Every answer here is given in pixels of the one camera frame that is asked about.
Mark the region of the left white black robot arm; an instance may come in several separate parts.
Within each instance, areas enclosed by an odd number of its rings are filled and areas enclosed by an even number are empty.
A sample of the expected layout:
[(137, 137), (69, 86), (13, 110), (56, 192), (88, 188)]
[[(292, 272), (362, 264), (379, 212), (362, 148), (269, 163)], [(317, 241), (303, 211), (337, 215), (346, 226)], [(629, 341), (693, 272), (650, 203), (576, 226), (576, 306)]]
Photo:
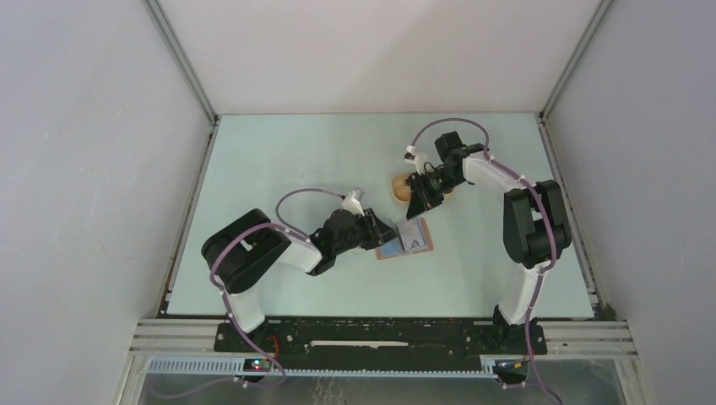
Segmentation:
[(362, 213), (336, 209), (308, 236), (272, 222), (255, 208), (209, 237), (201, 254), (209, 266), (210, 282), (220, 291), (227, 314), (236, 321), (235, 341), (252, 352), (267, 340), (266, 316), (256, 284), (275, 264), (318, 276), (347, 251), (371, 251), (398, 237), (398, 230), (370, 208)]

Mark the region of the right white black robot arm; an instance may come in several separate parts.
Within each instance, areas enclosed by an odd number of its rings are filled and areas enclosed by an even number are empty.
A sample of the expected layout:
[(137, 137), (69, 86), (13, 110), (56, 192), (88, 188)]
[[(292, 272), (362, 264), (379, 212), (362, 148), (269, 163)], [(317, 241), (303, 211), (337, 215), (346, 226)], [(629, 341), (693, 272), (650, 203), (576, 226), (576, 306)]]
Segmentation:
[(489, 153), (447, 158), (432, 170), (410, 174), (407, 219), (438, 207), (444, 195), (464, 183), (488, 187), (502, 196), (502, 241), (518, 270), (497, 309), (504, 320), (491, 329), (496, 349), (511, 353), (525, 340), (522, 324), (532, 321), (547, 273), (570, 246), (561, 188), (555, 181), (530, 182)]

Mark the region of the beige oval tray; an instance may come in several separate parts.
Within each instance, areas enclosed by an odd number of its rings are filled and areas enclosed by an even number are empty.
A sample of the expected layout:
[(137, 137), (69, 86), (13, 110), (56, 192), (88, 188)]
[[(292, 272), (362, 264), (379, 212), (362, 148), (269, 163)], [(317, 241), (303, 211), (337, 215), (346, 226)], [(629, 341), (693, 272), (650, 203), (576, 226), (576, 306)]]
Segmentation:
[(445, 199), (450, 199), (455, 193), (454, 189), (445, 188), (439, 179), (431, 173), (423, 175), (417, 172), (403, 173), (391, 180), (393, 198), (401, 203), (408, 204), (412, 190), (423, 191), (430, 195), (433, 207), (440, 205)]

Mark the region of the orange leather card holder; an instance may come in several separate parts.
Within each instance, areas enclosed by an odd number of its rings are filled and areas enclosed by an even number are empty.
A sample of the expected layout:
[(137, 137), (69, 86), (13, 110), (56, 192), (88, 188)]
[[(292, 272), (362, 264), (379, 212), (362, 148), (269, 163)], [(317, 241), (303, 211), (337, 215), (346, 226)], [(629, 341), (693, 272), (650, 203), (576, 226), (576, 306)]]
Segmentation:
[(406, 219), (397, 223), (398, 237), (376, 249), (377, 260), (387, 260), (432, 251), (434, 245), (426, 220)]

